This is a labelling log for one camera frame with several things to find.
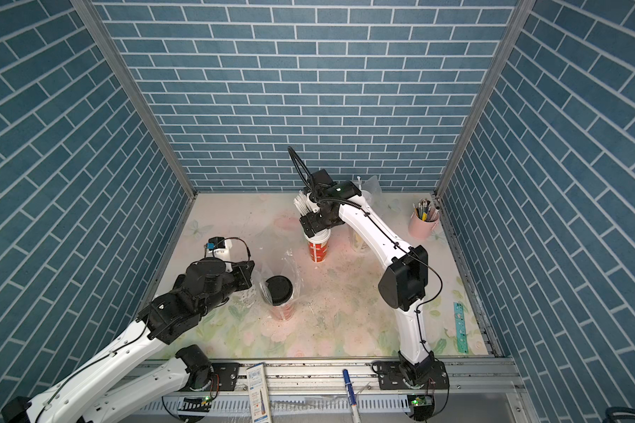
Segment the red cup white lid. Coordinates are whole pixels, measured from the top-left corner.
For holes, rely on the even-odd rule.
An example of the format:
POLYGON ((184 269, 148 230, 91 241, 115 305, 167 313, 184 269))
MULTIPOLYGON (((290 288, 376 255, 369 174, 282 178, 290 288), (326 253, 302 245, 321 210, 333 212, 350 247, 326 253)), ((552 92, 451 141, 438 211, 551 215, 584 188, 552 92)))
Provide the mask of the red cup white lid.
POLYGON ((322 263, 325 260, 330 236, 330 229, 319 231, 314 236, 305 236, 308 243, 310 259, 314 263, 322 263))

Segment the red cup black lid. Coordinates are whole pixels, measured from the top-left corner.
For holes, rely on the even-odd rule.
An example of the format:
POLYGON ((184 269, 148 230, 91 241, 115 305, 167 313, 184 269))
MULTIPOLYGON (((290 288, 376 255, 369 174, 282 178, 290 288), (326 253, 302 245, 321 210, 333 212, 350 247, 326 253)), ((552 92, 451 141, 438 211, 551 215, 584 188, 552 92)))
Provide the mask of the red cup black lid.
POLYGON ((271 316, 280 321, 287 321, 294 315, 295 293, 291 280, 282 275, 272 276, 266 281, 267 299, 271 316))

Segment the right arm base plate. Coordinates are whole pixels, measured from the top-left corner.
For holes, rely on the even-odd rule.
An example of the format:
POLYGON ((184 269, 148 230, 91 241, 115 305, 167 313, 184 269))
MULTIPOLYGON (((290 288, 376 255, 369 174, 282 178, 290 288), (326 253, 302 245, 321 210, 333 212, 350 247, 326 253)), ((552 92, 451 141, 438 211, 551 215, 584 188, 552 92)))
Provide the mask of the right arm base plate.
POLYGON ((418 365, 407 361, 373 361, 370 368, 381 391, 447 390, 450 387, 444 362, 435 358, 429 357, 418 365))

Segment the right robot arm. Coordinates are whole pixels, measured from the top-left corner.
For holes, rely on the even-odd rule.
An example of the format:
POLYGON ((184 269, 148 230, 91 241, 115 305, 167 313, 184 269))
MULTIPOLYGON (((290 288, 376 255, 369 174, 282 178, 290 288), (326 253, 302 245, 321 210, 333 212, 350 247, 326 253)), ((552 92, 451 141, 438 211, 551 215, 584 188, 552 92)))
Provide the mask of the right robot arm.
POLYGON ((429 274, 439 276, 429 266, 428 252, 395 234, 355 183, 337 183, 324 169, 312 173, 293 147, 288 153, 304 184, 295 197, 304 236, 315 243, 332 228, 346 225, 365 241, 384 269, 377 289, 395 313, 401 376, 411 387, 428 384, 441 365, 430 349, 422 318, 422 306, 431 302, 425 298, 429 274))

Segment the clear plastic carrier bag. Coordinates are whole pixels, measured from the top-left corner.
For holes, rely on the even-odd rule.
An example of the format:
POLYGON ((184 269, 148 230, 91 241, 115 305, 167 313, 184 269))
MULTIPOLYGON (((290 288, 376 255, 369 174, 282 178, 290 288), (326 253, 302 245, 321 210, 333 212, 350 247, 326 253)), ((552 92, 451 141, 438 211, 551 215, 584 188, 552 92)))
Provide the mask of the clear plastic carrier bag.
POLYGON ((372 176, 369 179, 362 178, 361 192, 370 208, 379 213, 379 209, 381 208, 380 199, 382 196, 382 189, 379 184, 379 178, 377 176, 372 176))

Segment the beige cup white lid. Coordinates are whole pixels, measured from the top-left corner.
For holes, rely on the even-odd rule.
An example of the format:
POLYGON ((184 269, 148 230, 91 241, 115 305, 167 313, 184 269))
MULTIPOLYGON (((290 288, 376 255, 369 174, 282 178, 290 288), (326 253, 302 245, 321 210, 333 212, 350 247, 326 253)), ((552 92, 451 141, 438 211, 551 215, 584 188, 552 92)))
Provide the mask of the beige cup white lid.
POLYGON ((352 227, 349 229, 349 239, 351 249, 354 250, 354 252, 365 253, 369 250, 369 245, 365 239, 363 239, 356 230, 352 229, 352 227))

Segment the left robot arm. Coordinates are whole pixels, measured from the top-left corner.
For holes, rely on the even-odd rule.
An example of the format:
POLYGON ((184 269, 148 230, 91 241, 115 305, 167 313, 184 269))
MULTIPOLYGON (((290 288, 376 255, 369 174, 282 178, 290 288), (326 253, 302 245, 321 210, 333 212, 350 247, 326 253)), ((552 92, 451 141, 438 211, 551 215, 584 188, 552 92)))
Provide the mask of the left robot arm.
POLYGON ((119 337, 61 382, 33 398, 17 397, 1 414, 5 422, 118 422, 143 406, 181 390, 211 392, 219 379, 197 345, 127 384, 121 380, 157 354, 231 294, 252 287, 252 260, 206 257, 190 264, 174 288, 143 308, 119 337))

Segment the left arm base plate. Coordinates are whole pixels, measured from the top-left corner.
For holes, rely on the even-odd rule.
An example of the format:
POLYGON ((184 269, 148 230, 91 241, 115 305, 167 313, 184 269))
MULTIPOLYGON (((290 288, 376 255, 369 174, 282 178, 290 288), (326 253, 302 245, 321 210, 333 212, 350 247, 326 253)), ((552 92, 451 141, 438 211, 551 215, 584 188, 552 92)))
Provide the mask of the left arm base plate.
POLYGON ((222 391, 234 391, 240 367, 234 361, 188 366, 186 383, 177 392, 204 392, 213 395, 222 391))

